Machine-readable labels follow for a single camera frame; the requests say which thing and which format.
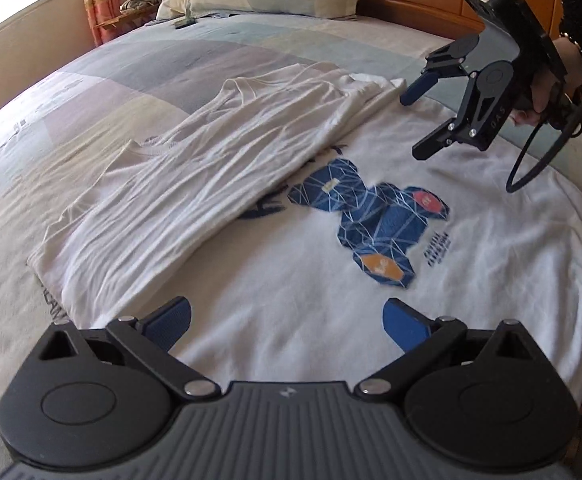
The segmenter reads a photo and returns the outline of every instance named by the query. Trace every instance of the ribbed gray panel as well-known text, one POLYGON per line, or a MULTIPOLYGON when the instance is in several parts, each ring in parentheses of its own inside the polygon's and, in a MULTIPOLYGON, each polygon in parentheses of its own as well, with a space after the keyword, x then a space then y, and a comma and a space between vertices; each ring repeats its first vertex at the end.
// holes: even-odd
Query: ribbed gray panel
POLYGON ((19 464, 1 476, 1 480, 513 478, 571 476, 557 465, 510 476, 457 468, 414 441, 392 407, 356 400, 344 383, 234 383, 219 400, 187 406, 154 447, 126 463, 78 474, 39 472, 19 464))

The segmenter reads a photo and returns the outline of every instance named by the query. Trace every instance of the mattress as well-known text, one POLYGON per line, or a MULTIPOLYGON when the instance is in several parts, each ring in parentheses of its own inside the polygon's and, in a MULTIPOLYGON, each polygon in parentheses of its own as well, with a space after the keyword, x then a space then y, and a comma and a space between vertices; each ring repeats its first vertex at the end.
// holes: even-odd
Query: mattress
MULTIPOLYGON (((174 128, 227 78, 327 60, 350 72, 412 81, 426 53, 447 42, 370 18, 254 14, 208 18, 181 30, 163 23, 89 52, 14 99, 0 111, 0 395, 51 317, 61 314, 26 257, 130 139, 174 128), (45 192, 46 178, 65 182, 66 193, 45 192)), ((457 110, 464 85, 442 81, 427 95, 457 110)), ((517 146, 527 134, 510 124, 501 132, 517 146)), ((555 135, 543 130, 532 154, 555 135)), ((582 194, 582 136, 552 166, 582 194)), ((0 443, 0 469, 7 463, 0 443)))

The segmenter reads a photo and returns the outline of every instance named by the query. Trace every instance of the bedsheet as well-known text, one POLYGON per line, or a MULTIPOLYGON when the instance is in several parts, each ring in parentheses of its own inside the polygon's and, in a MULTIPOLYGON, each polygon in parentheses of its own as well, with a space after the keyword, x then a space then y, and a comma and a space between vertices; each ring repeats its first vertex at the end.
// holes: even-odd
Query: bedsheet
MULTIPOLYGON (((50 316, 61 314, 26 257, 45 226, 126 142, 175 127, 230 77, 328 60, 350 72, 411 81, 425 54, 447 42, 369 18, 245 15, 181 30, 164 23, 93 50, 14 99, 0 111, 0 395, 50 316), (65 182, 66 193, 50 194, 48 179, 65 182), (19 201, 24 206, 16 210, 3 207, 19 201)), ((447 80, 428 95, 457 109, 463 88, 463 81, 447 80)), ((517 145, 525 133, 512 126, 502 131, 517 145)), ((552 136, 544 131, 540 144, 552 136)), ((582 137, 553 165, 582 192, 582 137)), ((7 462, 0 446, 0 468, 7 462)))

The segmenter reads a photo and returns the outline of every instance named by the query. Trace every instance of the wrist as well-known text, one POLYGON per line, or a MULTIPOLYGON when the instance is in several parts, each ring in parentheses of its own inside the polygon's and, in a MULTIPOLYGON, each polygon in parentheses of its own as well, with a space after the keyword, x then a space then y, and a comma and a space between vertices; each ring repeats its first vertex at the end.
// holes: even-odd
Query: wrist
POLYGON ((562 58, 567 75, 564 78, 564 91, 572 95, 582 85, 582 53, 569 38, 558 38, 553 42, 562 58))

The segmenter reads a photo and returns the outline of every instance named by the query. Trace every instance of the white logo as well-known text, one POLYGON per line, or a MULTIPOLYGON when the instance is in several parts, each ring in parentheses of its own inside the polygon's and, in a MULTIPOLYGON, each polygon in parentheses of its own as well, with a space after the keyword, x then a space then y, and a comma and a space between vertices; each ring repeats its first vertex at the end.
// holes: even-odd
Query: white logo
POLYGON ((297 390, 295 390, 294 388, 292 388, 290 386, 287 386, 285 389, 280 390, 280 395, 283 397, 286 397, 287 399, 290 399, 296 393, 297 393, 297 390))

